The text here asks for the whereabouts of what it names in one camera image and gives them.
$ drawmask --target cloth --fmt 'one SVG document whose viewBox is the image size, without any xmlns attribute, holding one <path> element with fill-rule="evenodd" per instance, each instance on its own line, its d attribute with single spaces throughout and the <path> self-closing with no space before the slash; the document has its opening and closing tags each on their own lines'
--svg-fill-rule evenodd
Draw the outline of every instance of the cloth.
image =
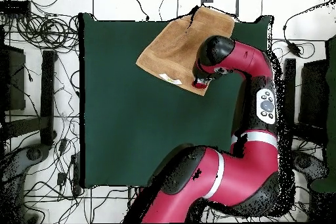
<svg viewBox="0 0 336 224">
<path fill-rule="evenodd" d="M 230 37 L 233 29 L 233 18 L 219 11 L 200 7 L 194 16 L 186 15 L 170 22 L 142 52 L 136 64 L 160 79 L 204 96 L 206 89 L 192 86 L 192 68 L 197 51 L 208 37 Z"/>
</svg>

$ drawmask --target green mat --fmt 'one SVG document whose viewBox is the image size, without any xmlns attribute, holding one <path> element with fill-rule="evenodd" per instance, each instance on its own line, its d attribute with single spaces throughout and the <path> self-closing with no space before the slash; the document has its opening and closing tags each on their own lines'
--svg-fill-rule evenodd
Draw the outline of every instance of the green mat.
<svg viewBox="0 0 336 224">
<path fill-rule="evenodd" d="M 326 148 L 329 174 L 325 179 L 315 180 L 312 189 L 317 192 L 336 192 L 336 36 L 326 42 L 325 51 L 329 61 L 329 69 L 325 76 L 329 85 Z"/>
<path fill-rule="evenodd" d="M 80 166 L 86 187 L 146 185 L 165 155 L 182 143 L 230 149 L 239 75 L 212 82 L 204 97 L 195 95 L 135 64 L 168 22 L 82 17 L 85 145 L 81 140 Z M 271 19 L 236 23 L 232 38 L 267 50 Z"/>
</svg>

